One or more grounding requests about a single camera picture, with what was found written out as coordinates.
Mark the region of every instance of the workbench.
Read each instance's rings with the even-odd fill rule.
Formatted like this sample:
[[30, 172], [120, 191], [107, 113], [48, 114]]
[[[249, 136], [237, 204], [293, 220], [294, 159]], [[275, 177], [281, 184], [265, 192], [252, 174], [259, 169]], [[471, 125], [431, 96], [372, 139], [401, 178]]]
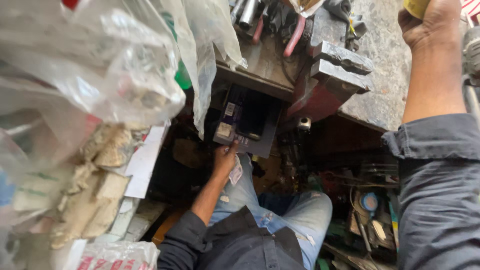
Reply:
[[[357, 41], [358, 54], [370, 58], [375, 70], [371, 76], [372, 91], [354, 94], [337, 111], [338, 115], [379, 131], [396, 130], [401, 124], [410, 76], [411, 53], [402, 39], [397, 13], [402, 0], [355, 0], [354, 14], [362, 14], [368, 32]], [[234, 83], [255, 89], [281, 100], [291, 102], [294, 85], [283, 70], [284, 45], [276, 37], [263, 33], [259, 44], [239, 37], [247, 70], [231, 71], [217, 57], [217, 74]], [[295, 80], [309, 57], [297, 53], [285, 60], [286, 73]]]

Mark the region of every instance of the hand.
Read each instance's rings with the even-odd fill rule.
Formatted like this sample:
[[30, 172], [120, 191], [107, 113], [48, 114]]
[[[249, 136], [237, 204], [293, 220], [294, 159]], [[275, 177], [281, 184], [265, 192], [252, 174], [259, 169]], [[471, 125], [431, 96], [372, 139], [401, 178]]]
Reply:
[[460, 43], [458, 24], [461, 6], [458, 0], [431, 0], [423, 21], [413, 17], [406, 9], [398, 12], [398, 24], [403, 40], [413, 51], [422, 47]]
[[228, 175], [235, 167], [235, 154], [239, 148], [239, 142], [234, 140], [233, 143], [228, 146], [220, 146], [215, 150], [215, 162], [213, 165], [212, 178], [228, 180]]

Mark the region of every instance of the man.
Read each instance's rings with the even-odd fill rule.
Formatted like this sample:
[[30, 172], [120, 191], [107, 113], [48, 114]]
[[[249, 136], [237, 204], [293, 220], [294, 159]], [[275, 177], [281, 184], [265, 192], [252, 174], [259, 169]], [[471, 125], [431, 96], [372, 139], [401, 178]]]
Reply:
[[[399, 160], [399, 268], [480, 268], [480, 132], [461, 93], [458, 0], [431, 0], [423, 21], [400, 11], [412, 52], [402, 125], [383, 136]], [[259, 207], [248, 156], [235, 186], [234, 143], [216, 151], [211, 179], [165, 235], [159, 269], [312, 269], [330, 222], [323, 193], [282, 217]]]

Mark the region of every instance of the yellow object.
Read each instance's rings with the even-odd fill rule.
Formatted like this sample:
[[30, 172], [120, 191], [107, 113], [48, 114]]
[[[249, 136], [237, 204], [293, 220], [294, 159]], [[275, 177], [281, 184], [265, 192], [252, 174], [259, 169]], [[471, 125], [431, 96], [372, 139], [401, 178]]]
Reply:
[[412, 16], [423, 20], [430, 0], [403, 0], [403, 6]]

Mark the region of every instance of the ripped jeans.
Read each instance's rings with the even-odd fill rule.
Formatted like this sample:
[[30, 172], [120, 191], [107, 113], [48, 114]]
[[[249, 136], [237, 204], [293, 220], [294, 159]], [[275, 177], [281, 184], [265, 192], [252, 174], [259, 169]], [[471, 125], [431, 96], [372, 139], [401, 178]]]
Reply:
[[324, 241], [328, 224], [332, 218], [332, 202], [320, 192], [306, 192], [283, 216], [262, 208], [253, 188], [252, 163], [248, 155], [240, 157], [243, 174], [233, 186], [229, 181], [215, 205], [209, 226], [247, 206], [258, 227], [267, 228], [270, 233], [287, 226], [291, 228], [300, 244], [303, 265], [311, 270], [315, 266], [320, 247]]

